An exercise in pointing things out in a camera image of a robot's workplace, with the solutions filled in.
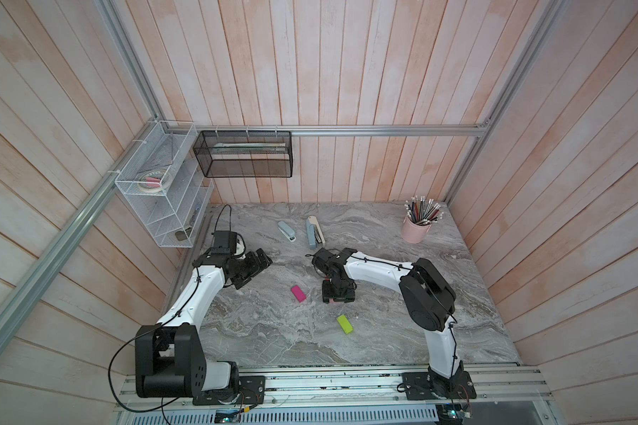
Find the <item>lime green building block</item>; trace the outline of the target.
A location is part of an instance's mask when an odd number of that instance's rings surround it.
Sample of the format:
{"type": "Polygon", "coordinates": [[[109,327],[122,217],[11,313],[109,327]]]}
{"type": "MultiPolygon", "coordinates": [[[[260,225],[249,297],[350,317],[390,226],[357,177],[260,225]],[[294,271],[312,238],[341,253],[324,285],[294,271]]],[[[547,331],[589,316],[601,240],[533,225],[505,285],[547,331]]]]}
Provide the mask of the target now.
{"type": "Polygon", "coordinates": [[[349,322],[349,319],[345,317],[345,315],[340,315],[337,318],[338,325],[343,330],[346,335],[349,335],[354,331],[352,324],[349,322]]]}

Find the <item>magenta building block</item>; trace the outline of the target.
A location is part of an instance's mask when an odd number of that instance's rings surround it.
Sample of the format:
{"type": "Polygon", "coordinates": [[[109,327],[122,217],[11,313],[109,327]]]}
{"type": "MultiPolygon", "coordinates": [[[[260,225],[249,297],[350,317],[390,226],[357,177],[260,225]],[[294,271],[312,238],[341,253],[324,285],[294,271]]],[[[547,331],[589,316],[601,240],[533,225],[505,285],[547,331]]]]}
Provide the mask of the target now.
{"type": "Polygon", "coordinates": [[[298,285],[292,286],[291,292],[299,303],[302,303],[307,299],[305,292],[301,290],[298,285]]]}

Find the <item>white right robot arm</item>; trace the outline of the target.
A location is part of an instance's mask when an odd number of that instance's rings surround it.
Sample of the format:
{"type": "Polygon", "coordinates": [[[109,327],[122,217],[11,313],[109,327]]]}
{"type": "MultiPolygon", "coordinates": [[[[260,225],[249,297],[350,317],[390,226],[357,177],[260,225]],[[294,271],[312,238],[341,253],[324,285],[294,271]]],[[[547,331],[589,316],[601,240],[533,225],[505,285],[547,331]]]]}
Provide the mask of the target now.
{"type": "Polygon", "coordinates": [[[429,364],[425,382],[418,389],[434,398],[455,396],[466,376],[454,333],[457,294],[430,260],[395,262],[351,248],[337,253],[321,248],[310,258],[324,278],[322,297],[326,304],[354,302],[359,281],[399,293],[411,320],[425,331],[429,364]]]}

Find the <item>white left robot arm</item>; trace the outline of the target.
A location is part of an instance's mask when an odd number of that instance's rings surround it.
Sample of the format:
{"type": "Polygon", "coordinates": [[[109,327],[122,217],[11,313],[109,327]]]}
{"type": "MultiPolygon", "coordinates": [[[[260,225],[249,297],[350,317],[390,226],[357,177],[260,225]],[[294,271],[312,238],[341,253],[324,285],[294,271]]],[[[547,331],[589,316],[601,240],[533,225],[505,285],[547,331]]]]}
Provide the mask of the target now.
{"type": "Polygon", "coordinates": [[[234,361],[209,361],[200,327],[218,292],[239,289],[273,264],[259,249],[241,256],[206,251],[193,262],[191,280],[168,312],[140,328],[135,340],[136,394],[140,398],[205,398],[231,402],[241,393],[234,361]]]}

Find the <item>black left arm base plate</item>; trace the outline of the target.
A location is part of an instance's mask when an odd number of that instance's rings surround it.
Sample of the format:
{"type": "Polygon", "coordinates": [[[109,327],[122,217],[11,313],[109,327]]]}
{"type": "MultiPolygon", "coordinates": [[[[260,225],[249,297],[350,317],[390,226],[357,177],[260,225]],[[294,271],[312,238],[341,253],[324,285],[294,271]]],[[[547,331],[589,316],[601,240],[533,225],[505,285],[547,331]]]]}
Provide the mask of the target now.
{"type": "Polygon", "coordinates": [[[193,400],[195,406],[256,407],[264,402],[266,378],[264,375],[239,376],[222,390],[203,391],[193,400]]]}

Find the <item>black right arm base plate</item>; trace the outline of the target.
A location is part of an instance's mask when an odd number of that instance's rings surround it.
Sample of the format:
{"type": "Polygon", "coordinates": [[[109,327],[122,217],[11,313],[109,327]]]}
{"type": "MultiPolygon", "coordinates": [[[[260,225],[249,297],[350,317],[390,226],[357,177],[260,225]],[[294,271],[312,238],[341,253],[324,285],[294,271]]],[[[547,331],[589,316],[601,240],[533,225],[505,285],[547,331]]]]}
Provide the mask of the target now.
{"type": "Polygon", "coordinates": [[[420,373],[404,373],[397,391],[406,394],[407,400],[474,400],[477,393],[470,374],[458,370],[450,379],[432,370],[420,373]]]}

